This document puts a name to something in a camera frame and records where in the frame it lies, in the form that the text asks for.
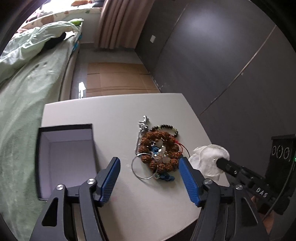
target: metal screw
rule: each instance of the metal screw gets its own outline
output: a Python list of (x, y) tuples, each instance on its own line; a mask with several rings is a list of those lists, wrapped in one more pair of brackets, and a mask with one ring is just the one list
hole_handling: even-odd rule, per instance
[(96, 182), (96, 180), (93, 178), (90, 178), (86, 182), (87, 182), (87, 184), (94, 184)]
[(210, 185), (212, 183), (213, 183), (213, 181), (211, 179), (208, 179), (208, 178), (205, 179), (205, 184)]
[(62, 190), (63, 188), (64, 188), (64, 185), (63, 184), (57, 185), (57, 190)]
[(240, 185), (240, 184), (237, 184), (237, 185), (235, 186), (235, 189), (237, 189), (237, 190), (242, 190), (242, 189), (243, 189), (243, 187), (242, 187), (242, 185)]

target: curtain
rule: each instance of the curtain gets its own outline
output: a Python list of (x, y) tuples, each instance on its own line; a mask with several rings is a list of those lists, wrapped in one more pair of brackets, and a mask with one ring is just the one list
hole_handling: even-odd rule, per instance
[(96, 48), (135, 48), (154, 0), (105, 0)]

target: red string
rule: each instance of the red string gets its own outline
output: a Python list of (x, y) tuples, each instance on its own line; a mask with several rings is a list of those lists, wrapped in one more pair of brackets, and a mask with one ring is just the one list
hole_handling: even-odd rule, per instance
[(189, 154), (189, 151), (187, 150), (187, 148), (184, 145), (182, 145), (180, 142), (178, 142), (177, 140), (176, 140), (176, 143), (182, 148), (182, 154), (183, 154), (183, 147), (184, 147), (188, 153), (188, 156), (190, 157), (190, 154)]
[(181, 147), (181, 149), (182, 149), (181, 153), (183, 154), (183, 147), (182, 147), (182, 144), (179, 143), (177, 140), (176, 140), (176, 143)]

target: blue charm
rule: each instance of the blue charm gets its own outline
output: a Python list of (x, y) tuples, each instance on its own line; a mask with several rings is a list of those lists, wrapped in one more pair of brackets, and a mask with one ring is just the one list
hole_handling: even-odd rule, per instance
[(160, 176), (159, 176), (159, 174), (158, 174), (158, 173), (156, 173), (156, 174), (154, 175), (154, 178), (155, 178), (155, 179), (160, 179)]
[(153, 146), (151, 148), (151, 151), (153, 152), (153, 154), (158, 154), (158, 150), (159, 150), (159, 148), (157, 146)]
[(159, 179), (162, 179), (162, 180), (165, 180), (165, 181), (174, 181), (175, 180), (175, 177), (174, 176), (171, 176), (170, 174), (168, 174), (167, 172), (164, 172), (162, 173), (160, 176), (159, 176)]

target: open box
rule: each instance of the open box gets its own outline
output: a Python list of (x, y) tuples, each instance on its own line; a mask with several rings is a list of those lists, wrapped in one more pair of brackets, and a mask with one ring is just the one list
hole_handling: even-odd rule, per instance
[(35, 175), (40, 200), (47, 200), (57, 185), (79, 186), (97, 171), (92, 124), (39, 128)]

